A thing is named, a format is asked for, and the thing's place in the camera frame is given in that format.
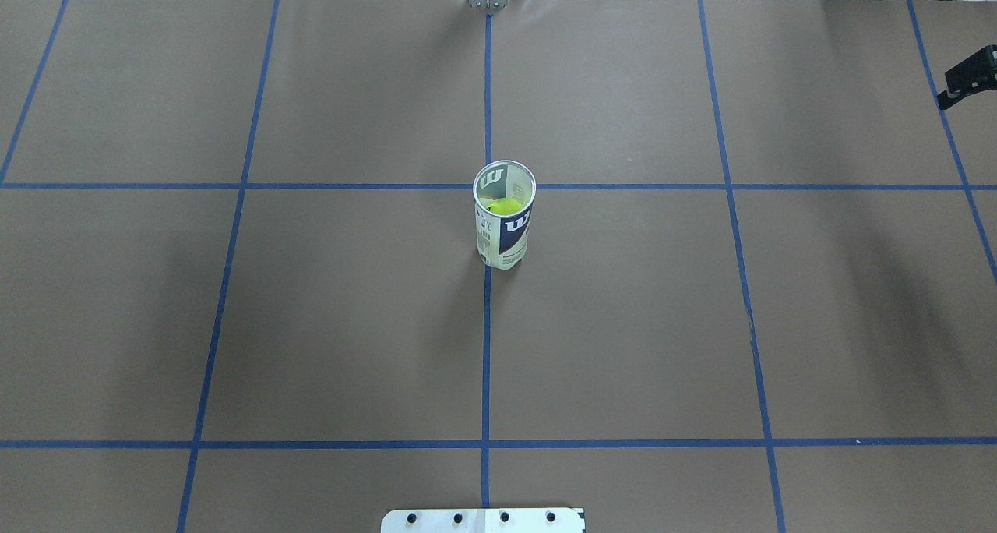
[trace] tennis ball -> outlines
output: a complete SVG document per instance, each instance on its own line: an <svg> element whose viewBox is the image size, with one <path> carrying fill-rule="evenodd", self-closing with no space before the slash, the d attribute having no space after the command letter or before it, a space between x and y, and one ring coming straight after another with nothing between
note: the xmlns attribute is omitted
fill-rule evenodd
<svg viewBox="0 0 997 533"><path fill-rule="evenodd" d="M498 216L509 216L522 209L520 201L513 198L499 198L488 205L488 211Z"/></svg>

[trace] tennis ball can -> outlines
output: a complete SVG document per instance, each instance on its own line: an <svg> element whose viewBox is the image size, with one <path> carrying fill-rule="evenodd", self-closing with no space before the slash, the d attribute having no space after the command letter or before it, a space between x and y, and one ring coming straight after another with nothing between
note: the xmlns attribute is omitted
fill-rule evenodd
<svg viewBox="0 0 997 533"><path fill-rule="evenodd" d="M527 253L530 213L537 179L516 161L495 161L474 179L477 252L481 262L499 270L512 269Z"/></svg>

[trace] blue tape line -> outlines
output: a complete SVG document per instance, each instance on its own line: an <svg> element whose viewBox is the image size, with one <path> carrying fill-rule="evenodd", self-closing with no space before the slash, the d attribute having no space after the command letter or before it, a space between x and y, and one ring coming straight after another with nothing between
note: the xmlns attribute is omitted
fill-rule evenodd
<svg viewBox="0 0 997 533"><path fill-rule="evenodd" d="M583 184L570 184L570 182L542 182L537 185L541 191L722 191L724 185L719 184L682 184L682 182L672 182L672 184L598 184L598 182L584 182Z"/></svg>
<svg viewBox="0 0 997 533"><path fill-rule="evenodd" d="M386 449L480 449L476 439L455 440L384 440L384 441L202 441L202 449L329 449L329 450L386 450Z"/></svg>
<svg viewBox="0 0 997 533"><path fill-rule="evenodd" d="M758 182L734 182L736 191L961 191L962 185L806 185L806 184L759 184Z"/></svg>
<svg viewBox="0 0 997 533"><path fill-rule="evenodd" d="M7 439L0 449L189 449L189 441L119 439Z"/></svg>
<svg viewBox="0 0 997 533"><path fill-rule="evenodd" d="M7 177L7 170L10 168L10 161L14 159L14 150L17 149L17 141L21 139L21 129L24 122L28 120L28 111L31 103L35 100L35 92L38 90L38 83L42 81L42 72L49 61L49 54L52 53L52 46L56 42L56 35L59 34L59 27L62 24L65 8L69 6L69 0L63 0L59 6L59 13L56 15L56 22L52 25L52 32L49 33L49 41L45 43L45 51L42 51L42 58L38 61L38 69L35 70L35 77L31 80L31 88L24 99L24 106L21 107L21 115L17 118L17 125L14 127L14 134L11 135L10 145L7 146L7 154L4 156L3 165L0 166L0 182Z"/></svg>
<svg viewBox="0 0 997 533"><path fill-rule="evenodd" d="M192 441L7 439L0 449L189 449ZM214 450L405 450L405 449L690 449L759 447L877 447L877 445L997 445L997 436L815 437L734 439L476 439L453 440L203 440Z"/></svg>
<svg viewBox="0 0 997 533"><path fill-rule="evenodd" d="M484 164L491 163L491 13L484 18Z"/></svg>
<svg viewBox="0 0 997 533"><path fill-rule="evenodd" d="M735 191L888 191L963 192L964 185L811 185L733 182ZM455 182L247 182L250 191L470 191ZM0 189L240 189L239 182L0 182ZM541 182L541 191L723 191L713 182ZM997 185L969 185L972 191L997 191Z"/></svg>
<svg viewBox="0 0 997 533"><path fill-rule="evenodd" d="M773 447L876 447L876 445L997 445L997 437L822 437L773 439Z"/></svg>
<svg viewBox="0 0 997 533"><path fill-rule="evenodd" d="M491 469L491 451L487 447L481 448L481 507L491 508L491 479L488 477L488 470Z"/></svg>
<svg viewBox="0 0 997 533"><path fill-rule="evenodd" d="M143 191L144 189L239 189L238 182L4 182L3 189L102 189L102 191Z"/></svg>
<svg viewBox="0 0 997 533"><path fill-rule="evenodd" d="M270 191L271 189L303 189L303 191L322 191L322 189L342 189L343 191L470 191L469 184L410 184L409 182L250 182L246 185L252 191Z"/></svg>
<svg viewBox="0 0 997 533"><path fill-rule="evenodd" d="M724 139L724 123L720 117L720 98L717 95L717 79L713 74L713 52L710 49L710 33L706 23L706 9L703 0L697 0L699 7L699 23L703 33L703 51L706 56L706 72L710 82L710 97L713 100L713 122L717 129L717 143L720 147L720 164L724 169L724 185L727 190L727 209L730 211L731 231L734 234L734 252L738 259L738 275L741 278L741 296L744 300L745 312L748 314L748 328L751 332L752 360L755 366L755 385L758 390L758 405L762 415L762 431L765 440L772 439L772 426L769 423L769 402L765 395L765 377L762 374L762 356L758 351L758 334L755 331L755 313L751 305L751 289L748 288L748 271L745 268L744 249L741 247L741 228L738 224L737 205L734 202L734 186L731 181L731 167L727 160L727 142ZM783 495L779 486L779 470L776 466L776 451L771 446L766 447L769 459L769 479L772 482L772 499L776 511L776 524L780 533L786 533L786 519L783 513Z"/></svg>
<svg viewBox="0 0 997 533"><path fill-rule="evenodd" d="M928 89L932 92L932 104L938 111L938 118L941 118L941 125L945 129L945 138L948 139L948 147L952 152L952 159L955 160L955 168L962 181L962 188L966 193L966 202L969 203L969 211L973 214L973 223L976 224L976 231L980 234L980 242L983 243L983 253L987 256L987 263L990 264L990 274L997 284L997 260L994 260L993 249L990 248L990 239L987 238L987 231L983 228L983 220L980 218L979 210L976 209L976 200L973 199L973 191L969 186L969 178L966 175L966 168L962 165L962 157L959 156L959 149L955 145L955 136L952 136L952 129L948 125L948 115L938 107L938 90L935 88L932 66L928 63L928 54L925 50L925 40L921 38L921 26L918 24L918 14L914 11L914 0L907 0L907 11L911 14L911 25L914 28L914 39L918 41L918 51L921 54L921 64L925 66L925 77L928 79Z"/></svg>
<svg viewBox="0 0 997 533"><path fill-rule="evenodd" d="M496 439L492 449L667 449L765 447L764 439Z"/></svg>
<svg viewBox="0 0 997 533"><path fill-rule="evenodd" d="M491 13L484 18L484 164L491 163ZM491 437L491 266L484 267L484 314L481 317L481 507L489 500Z"/></svg>
<svg viewBox="0 0 997 533"><path fill-rule="evenodd" d="M246 184L249 181L249 168L252 166L252 152L256 140L256 127L259 124L259 111L263 105L263 91L266 88L266 73L270 67L270 51L273 48L273 34L277 31L277 11L280 0L273 0L270 11L270 29L266 35L266 48L263 51L263 64L259 71L259 85L256 87L256 103L253 104L252 122L249 125L249 136L246 141L245 159L242 161L242 177L239 182L239 194L235 200L235 214L232 216L232 229L228 235L228 250L225 253L225 267L221 274L221 289L218 291L218 305L215 307L214 326L211 330L211 342L207 352L207 362L204 364L204 380L200 388L200 401L197 403L197 417L193 429L193 442L190 447L188 474L184 482L184 496L181 498L181 510L177 518L177 533L184 533L186 515L190 507L190 493L193 491L193 477L197 470L197 452L200 438L204 430L204 413L207 410L207 398L211 390L211 376L214 371L214 359L218 351L218 337L221 335L221 319L225 312L225 300L228 298L228 282L232 273L232 260L235 258L235 242L238 240L239 224L242 221L242 206L245 203Z"/></svg>
<svg viewBox="0 0 997 533"><path fill-rule="evenodd" d="M488 507L488 442L491 440L491 266L484 267L484 315L481 326L481 507Z"/></svg>

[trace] wilson logo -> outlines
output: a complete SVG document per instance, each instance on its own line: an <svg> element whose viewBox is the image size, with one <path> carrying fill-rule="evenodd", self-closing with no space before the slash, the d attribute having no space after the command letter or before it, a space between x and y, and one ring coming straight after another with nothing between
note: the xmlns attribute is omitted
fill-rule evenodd
<svg viewBox="0 0 997 533"><path fill-rule="evenodd" d="M520 217L519 220L506 221L506 231L519 230L519 228L522 228L523 225L526 225L527 221L529 220L530 220L530 211L527 211L526 216Z"/></svg>
<svg viewBox="0 0 997 533"><path fill-rule="evenodd" d="M502 170L500 168L499 170L491 171L491 173L485 173L484 177L481 177L481 184L479 186L481 188L484 188L485 186L490 185L492 182L501 181L501 179L502 179Z"/></svg>

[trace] metal plate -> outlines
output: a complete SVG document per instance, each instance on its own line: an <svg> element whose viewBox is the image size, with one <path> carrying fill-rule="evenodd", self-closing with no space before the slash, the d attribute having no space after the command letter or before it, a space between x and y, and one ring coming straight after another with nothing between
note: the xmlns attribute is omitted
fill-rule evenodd
<svg viewBox="0 0 997 533"><path fill-rule="evenodd" d="M585 510L496 508L394 510L381 520L381 533L466 531L474 533L584 533Z"/></svg>

